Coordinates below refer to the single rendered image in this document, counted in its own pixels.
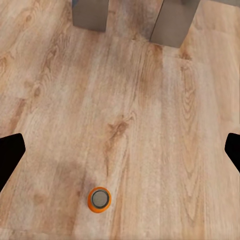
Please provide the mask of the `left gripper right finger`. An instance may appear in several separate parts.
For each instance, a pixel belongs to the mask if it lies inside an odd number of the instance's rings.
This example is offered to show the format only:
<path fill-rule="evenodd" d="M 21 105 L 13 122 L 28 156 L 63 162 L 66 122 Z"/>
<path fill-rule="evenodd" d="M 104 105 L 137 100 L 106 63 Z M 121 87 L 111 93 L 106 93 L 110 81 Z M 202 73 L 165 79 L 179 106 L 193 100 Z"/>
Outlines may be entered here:
<path fill-rule="evenodd" d="M 224 150 L 240 172 L 240 134 L 229 133 Z"/>

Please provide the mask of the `can of soda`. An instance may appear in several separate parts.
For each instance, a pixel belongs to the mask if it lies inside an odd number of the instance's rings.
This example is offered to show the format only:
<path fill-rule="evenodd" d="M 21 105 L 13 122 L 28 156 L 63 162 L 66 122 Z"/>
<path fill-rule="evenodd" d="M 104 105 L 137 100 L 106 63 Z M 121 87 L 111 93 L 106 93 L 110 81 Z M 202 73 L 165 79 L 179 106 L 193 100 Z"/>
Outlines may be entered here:
<path fill-rule="evenodd" d="M 91 191 L 88 197 L 88 207 L 93 213 L 102 213 L 107 210 L 112 202 L 110 192 L 103 188 L 98 187 Z"/>

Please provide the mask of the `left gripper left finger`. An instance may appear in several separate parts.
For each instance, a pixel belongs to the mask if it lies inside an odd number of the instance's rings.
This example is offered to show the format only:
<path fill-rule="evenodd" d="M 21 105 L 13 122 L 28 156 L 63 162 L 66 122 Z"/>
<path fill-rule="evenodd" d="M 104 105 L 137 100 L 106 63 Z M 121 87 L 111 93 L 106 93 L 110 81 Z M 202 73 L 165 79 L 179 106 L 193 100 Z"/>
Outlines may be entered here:
<path fill-rule="evenodd" d="M 26 151 L 21 133 L 0 138 L 0 192 Z"/>

